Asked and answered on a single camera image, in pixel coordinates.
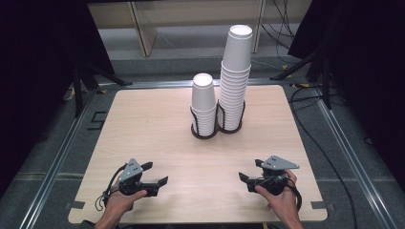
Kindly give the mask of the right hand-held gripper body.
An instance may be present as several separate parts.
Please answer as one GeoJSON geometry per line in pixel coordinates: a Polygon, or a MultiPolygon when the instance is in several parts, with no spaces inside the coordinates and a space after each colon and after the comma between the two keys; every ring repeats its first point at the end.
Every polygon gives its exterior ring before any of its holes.
{"type": "Polygon", "coordinates": [[[288,185],[286,170],[299,169],[300,166],[279,156],[270,156],[263,160],[262,176],[255,179],[254,185],[246,185],[247,190],[256,193],[255,187],[260,185],[266,188],[272,195],[278,196],[288,185]]]}

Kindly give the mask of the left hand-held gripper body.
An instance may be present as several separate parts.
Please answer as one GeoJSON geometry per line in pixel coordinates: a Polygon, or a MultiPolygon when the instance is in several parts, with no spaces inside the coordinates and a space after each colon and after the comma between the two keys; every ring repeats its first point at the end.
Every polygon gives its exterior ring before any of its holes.
{"type": "Polygon", "coordinates": [[[156,197],[159,189],[145,189],[144,182],[140,180],[144,172],[141,165],[131,158],[118,179],[119,191],[125,196],[131,196],[138,191],[145,190],[147,197],[156,197]]]}

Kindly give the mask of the black wire cup holder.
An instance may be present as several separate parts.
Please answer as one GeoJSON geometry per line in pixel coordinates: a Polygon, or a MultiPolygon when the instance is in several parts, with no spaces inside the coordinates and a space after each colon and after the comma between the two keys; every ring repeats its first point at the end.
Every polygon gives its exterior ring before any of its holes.
{"type": "Polygon", "coordinates": [[[206,116],[197,114],[193,107],[190,107],[190,113],[192,114],[190,129],[195,138],[209,139],[217,132],[230,135],[239,132],[243,126],[245,102],[236,113],[227,111],[221,101],[218,101],[215,109],[206,116]]]}

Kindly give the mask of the short stack of paper cups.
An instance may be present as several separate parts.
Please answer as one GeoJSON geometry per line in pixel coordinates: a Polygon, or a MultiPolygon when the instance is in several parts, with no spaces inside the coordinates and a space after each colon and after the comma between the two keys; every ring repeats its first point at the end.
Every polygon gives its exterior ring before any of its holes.
{"type": "Polygon", "coordinates": [[[194,76],[190,111],[196,135],[208,137],[215,132],[217,102],[213,78],[209,73],[194,76]]]}

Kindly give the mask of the tall stack of paper cups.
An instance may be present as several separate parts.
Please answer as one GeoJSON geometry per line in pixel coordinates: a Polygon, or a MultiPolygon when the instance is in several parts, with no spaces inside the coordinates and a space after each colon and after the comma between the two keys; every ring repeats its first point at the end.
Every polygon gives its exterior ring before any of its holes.
{"type": "Polygon", "coordinates": [[[221,63],[219,101],[232,113],[236,113],[245,102],[245,89],[251,68],[251,43],[251,27],[230,27],[221,63]]]}

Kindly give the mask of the person's right hand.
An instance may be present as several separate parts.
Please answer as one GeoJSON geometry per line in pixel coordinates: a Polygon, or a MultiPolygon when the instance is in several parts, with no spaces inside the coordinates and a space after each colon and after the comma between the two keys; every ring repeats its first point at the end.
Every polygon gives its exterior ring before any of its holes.
{"type": "Polygon", "coordinates": [[[278,196],[272,195],[266,188],[258,185],[255,190],[267,200],[266,210],[272,210],[280,221],[299,219],[296,195],[286,187],[278,196]]]}

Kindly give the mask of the person's left hand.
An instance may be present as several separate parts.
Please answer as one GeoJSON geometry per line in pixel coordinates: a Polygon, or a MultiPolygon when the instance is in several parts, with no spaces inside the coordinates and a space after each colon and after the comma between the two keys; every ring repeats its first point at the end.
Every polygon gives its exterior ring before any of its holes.
{"type": "Polygon", "coordinates": [[[131,196],[125,196],[120,191],[112,193],[102,217],[109,221],[120,220],[133,207],[134,202],[144,198],[146,194],[145,190],[138,191],[131,196]]]}

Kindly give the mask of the black metal stand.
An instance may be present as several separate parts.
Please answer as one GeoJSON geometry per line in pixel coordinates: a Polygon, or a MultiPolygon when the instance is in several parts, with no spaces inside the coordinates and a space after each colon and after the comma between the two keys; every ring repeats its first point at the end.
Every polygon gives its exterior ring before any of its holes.
{"type": "Polygon", "coordinates": [[[320,48],[316,49],[297,64],[294,64],[292,67],[289,67],[287,70],[276,76],[272,76],[270,80],[283,80],[289,75],[304,68],[306,65],[309,65],[306,75],[307,81],[315,82],[316,80],[321,79],[322,99],[326,107],[330,110],[330,61],[326,51],[323,51],[320,48]]]}
{"type": "Polygon", "coordinates": [[[73,70],[73,86],[75,93],[75,117],[84,110],[83,98],[82,98],[82,86],[85,86],[87,90],[94,91],[99,85],[95,79],[96,75],[101,75],[104,78],[117,83],[119,86],[129,86],[131,82],[124,81],[112,73],[107,73],[101,68],[96,67],[88,62],[79,62],[75,65],[73,70]]]}

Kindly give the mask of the black curtain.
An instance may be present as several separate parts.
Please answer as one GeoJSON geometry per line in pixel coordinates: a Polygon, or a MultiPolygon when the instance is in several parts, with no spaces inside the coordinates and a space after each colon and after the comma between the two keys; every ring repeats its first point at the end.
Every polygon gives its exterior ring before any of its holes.
{"type": "Polygon", "coordinates": [[[313,52],[343,1],[330,71],[405,191],[405,0],[311,0],[288,53],[313,52]]]}
{"type": "Polygon", "coordinates": [[[0,0],[0,198],[73,83],[75,66],[115,72],[91,1],[0,0]]]}

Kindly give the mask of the light wooden shelf unit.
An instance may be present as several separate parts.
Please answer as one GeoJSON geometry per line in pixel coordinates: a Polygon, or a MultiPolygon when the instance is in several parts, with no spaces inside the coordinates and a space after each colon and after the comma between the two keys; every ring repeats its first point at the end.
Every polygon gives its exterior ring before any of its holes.
{"type": "Polygon", "coordinates": [[[88,0],[100,29],[134,29],[144,56],[151,54],[159,28],[248,25],[258,50],[265,0],[88,0]]]}

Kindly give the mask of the aluminium floor rail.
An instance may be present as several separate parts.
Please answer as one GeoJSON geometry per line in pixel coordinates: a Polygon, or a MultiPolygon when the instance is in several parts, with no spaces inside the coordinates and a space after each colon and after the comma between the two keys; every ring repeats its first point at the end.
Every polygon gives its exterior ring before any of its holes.
{"type": "Polygon", "coordinates": [[[53,188],[56,181],[57,175],[72,147],[73,141],[77,135],[79,127],[84,119],[89,104],[92,102],[96,91],[88,91],[85,94],[84,104],[82,105],[82,110],[74,117],[71,126],[69,127],[68,133],[65,135],[57,154],[53,160],[53,163],[42,179],[42,183],[36,192],[31,204],[27,210],[18,229],[33,229],[36,221],[48,199],[48,196],[53,188]]]}
{"type": "MultiPolygon", "coordinates": [[[[249,78],[247,86],[262,85],[292,85],[296,82],[288,80],[270,80],[269,78],[249,78]]],[[[191,88],[192,80],[176,81],[153,81],[153,82],[133,82],[131,85],[119,86],[116,83],[105,83],[99,86],[100,90],[141,90],[141,89],[174,89],[174,88],[191,88]]]]}
{"type": "Polygon", "coordinates": [[[347,160],[352,172],[365,195],[365,198],[369,202],[373,209],[373,212],[383,229],[398,229],[398,226],[394,222],[394,218],[388,209],[388,205],[385,203],[383,197],[376,189],[371,177],[366,172],[363,164],[355,153],[352,145],[350,144],[347,136],[344,134],[341,125],[337,121],[333,111],[327,107],[324,101],[319,105],[323,117],[326,119],[330,129],[335,136],[339,147],[347,160]]]}

